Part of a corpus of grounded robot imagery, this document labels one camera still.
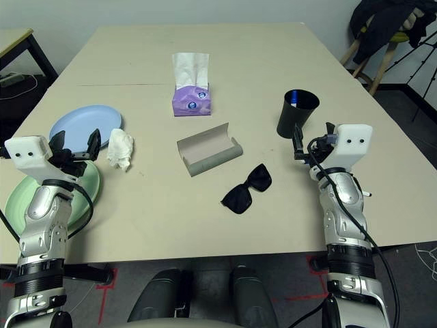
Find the green plate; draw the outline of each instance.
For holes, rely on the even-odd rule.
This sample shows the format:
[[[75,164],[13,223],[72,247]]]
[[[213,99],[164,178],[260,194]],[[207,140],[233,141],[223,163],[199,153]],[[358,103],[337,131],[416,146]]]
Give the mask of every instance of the green plate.
[[[87,168],[81,177],[81,185],[94,200],[100,187],[100,174],[98,168],[87,161]],[[9,195],[6,202],[5,216],[12,228],[20,236],[25,229],[25,212],[39,184],[30,176],[26,176]],[[80,219],[88,210],[87,200],[76,189],[73,191],[74,198],[71,203],[72,212],[68,220],[68,227]]]

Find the purple tissue box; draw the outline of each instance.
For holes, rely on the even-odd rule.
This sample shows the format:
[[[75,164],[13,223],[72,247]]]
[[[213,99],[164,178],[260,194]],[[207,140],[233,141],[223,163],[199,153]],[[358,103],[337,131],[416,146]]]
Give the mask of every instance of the purple tissue box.
[[[171,104],[175,116],[211,115],[210,93],[202,87],[181,87],[175,91]]]

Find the plate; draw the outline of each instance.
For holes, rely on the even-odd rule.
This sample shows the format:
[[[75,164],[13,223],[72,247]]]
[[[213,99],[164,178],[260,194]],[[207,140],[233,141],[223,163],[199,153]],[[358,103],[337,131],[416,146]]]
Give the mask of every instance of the plate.
[[[87,161],[87,168],[81,176],[81,184],[88,196],[94,201],[100,188],[100,174],[98,168]],[[6,202],[5,216],[12,229],[20,236],[25,229],[25,212],[32,201],[33,195],[39,184],[31,176],[26,176],[11,192]],[[76,189],[71,203],[72,212],[68,220],[68,227],[80,219],[88,210],[88,202]]]
[[[66,132],[64,148],[72,152],[85,152],[88,139],[94,130],[100,130],[102,147],[107,145],[111,131],[122,126],[122,116],[114,108],[106,105],[85,106],[62,116],[50,130],[48,139],[64,130]]]

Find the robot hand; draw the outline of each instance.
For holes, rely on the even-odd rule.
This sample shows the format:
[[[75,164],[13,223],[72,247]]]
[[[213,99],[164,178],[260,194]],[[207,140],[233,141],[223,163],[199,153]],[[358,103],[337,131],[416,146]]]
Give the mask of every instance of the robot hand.
[[[294,129],[294,158],[309,164],[318,181],[328,250],[328,291],[323,328],[389,328],[381,283],[376,279],[371,244],[363,214],[363,192],[350,173],[368,151],[372,127],[326,124],[328,133],[310,141],[304,153],[302,131]]]
[[[2,156],[11,158],[17,169],[41,186],[25,213],[15,293],[8,305],[5,328],[72,326],[69,313],[61,311],[67,299],[63,287],[66,245],[91,219],[92,201],[80,186],[80,177],[87,167],[84,160],[97,159],[101,140],[96,129],[89,137],[87,152],[73,154],[64,149],[64,137],[62,131],[50,143],[43,136],[11,138],[1,149]],[[68,235],[73,189],[87,199],[89,217]]]

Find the table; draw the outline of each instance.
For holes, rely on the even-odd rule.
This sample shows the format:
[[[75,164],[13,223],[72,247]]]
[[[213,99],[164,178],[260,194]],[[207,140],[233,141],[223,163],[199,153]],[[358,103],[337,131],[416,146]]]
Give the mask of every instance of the table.
[[[51,85],[58,75],[32,33],[32,29],[0,29],[0,70],[28,50]]]
[[[212,116],[173,117],[177,51],[211,54]],[[67,262],[325,249],[317,184],[276,132],[283,95],[293,88],[320,99],[304,142],[323,135],[327,121],[374,127],[369,154],[353,170],[373,193],[364,209],[373,238],[381,246],[434,240],[436,170],[304,24],[111,26],[97,30],[16,133],[48,135],[61,115],[102,103],[121,112],[135,138],[127,173],[110,167],[102,150],[94,217],[70,241]],[[191,178],[176,141],[225,122],[244,154]],[[272,176],[270,188],[251,190],[253,204],[242,215],[222,206],[260,163]],[[0,172],[5,208],[23,175],[4,160]],[[15,262],[16,243],[3,226],[0,239],[0,262]]]

